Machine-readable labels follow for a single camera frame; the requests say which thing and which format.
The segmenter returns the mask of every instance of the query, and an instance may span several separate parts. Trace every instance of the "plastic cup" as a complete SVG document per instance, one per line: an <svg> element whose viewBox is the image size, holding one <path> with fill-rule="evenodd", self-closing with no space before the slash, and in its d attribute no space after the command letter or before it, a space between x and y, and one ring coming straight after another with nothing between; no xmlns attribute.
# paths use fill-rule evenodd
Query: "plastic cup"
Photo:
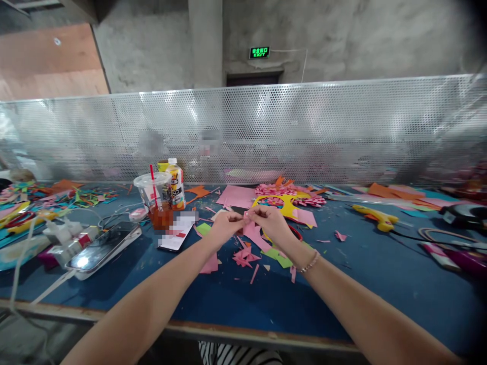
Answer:
<svg viewBox="0 0 487 365"><path fill-rule="evenodd" d="M154 231L163 234L169 230L173 225L171 175L165 172L154 172L154 180L152 180L151 174L145 174L136 177L133 184L141 194Z"/></svg>

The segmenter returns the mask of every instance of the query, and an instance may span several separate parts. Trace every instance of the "bracelet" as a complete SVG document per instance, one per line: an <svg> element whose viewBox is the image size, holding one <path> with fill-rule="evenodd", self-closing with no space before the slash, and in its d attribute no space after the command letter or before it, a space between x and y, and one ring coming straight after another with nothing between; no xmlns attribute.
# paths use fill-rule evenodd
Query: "bracelet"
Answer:
<svg viewBox="0 0 487 365"><path fill-rule="evenodd" d="M320 257L320 253L315 250L315 257L313 258L313 260L308 265L306 265L306 267L296 271L301 274L304 274L306 271L311 269L316 264L316 261L318 261L318 257Z"/></svg>

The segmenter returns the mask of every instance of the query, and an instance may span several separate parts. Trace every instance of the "table edge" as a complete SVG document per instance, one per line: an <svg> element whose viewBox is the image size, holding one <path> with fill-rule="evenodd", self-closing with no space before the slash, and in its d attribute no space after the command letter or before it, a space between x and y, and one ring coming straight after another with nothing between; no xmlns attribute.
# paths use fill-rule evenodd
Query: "table edge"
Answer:
<svg viewBox="0 0 487 365"><path fill-rule="evenodd" d="M45 315L54 318L97 322L106 312L87 308L67 307L53 304L38 303L31 306L28 302L15 302L17 310L35 315ZM9 300L0 299L0 309L8 309ZM282 332L268 332L250 330L247 328L229 327L216 324L198 323L190 321L170 320L165 330L200 335L202 337L221 337L230 340L252 341L262 344L302 347L315 350L338 350L346 352L360 352L352 342L331 340L324 337L294 335Z"/></svg>

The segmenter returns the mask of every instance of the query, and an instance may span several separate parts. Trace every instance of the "green exit sign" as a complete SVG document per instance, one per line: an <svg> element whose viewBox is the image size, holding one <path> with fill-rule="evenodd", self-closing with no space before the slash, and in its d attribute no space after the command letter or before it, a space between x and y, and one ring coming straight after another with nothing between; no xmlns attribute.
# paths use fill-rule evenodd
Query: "green exit sign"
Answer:
<svg viewBox="0 0 487 365"><path fill-rule="evenodd" d="M268 58L270 47L253 47L250 48L249 58Z"/></svg>

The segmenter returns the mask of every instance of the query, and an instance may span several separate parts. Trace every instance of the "blue table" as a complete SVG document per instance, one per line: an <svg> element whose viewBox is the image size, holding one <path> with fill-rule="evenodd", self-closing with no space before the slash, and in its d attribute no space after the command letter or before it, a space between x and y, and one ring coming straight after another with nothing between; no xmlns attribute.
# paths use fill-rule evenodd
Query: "blue table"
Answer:
<svg viewBox="0 0 487 365"><path fill-rule="evenodd" d="M140 201L137 189L130 195L122 188L117 190L120 196L116 201L96 206L101 216L111 215L121 205ZM193 194L188 193L188 198L192 197ZM221 205L215 203L217 198L215 193L210 194L196 200L187 209L196 206L200 217L209 219L213 213L204 207L218 211ZM413 229L397 227L407 235L418 237L418 228L431 227L481 239L473 231L452 230L437 212L426 213L429 217L426 219L410 217L395 206L371 207L414 224ZM306 209L315 213L318 223L318 228L300 230L307 243L451 350L458 354L468 351L484 314L473 281L439 267L418 247L417 241L400 238L401 244L393 236L378 231L373 221L342 202L328 201L322 208ZM97 223L95 216L85 211L73 212L70 219ZM335 230L348 235L346 242L338 242ZM438 238L451 240L448 236ZM184 248L198 239L192 230ZM330 240L331 243L319 243L316 239ZM145 225L141 238L91 278L86 281L72 278L40 304L29 307L26 302L34 300L63 273L60 268L46 272L38 260L33 259L21 268L18 307L37 314L98 320L132 288L175 257L174 253L156 249L156 243L152 226ZM277 261L263 256L255 281L250 285L254 269L237 266L232 260L239 249L234 240L222 247L218 252L222 261L218 272L198 275L172 316L169 329L192 333L196 337L214 335L268 345L355 348L343 327L302 276L298 275L296 283L292 284L289 269L282 269ZM270 272L262 264L270 265ZM0 306L8 305L12 280L13 272L0 273Z"/></svg>

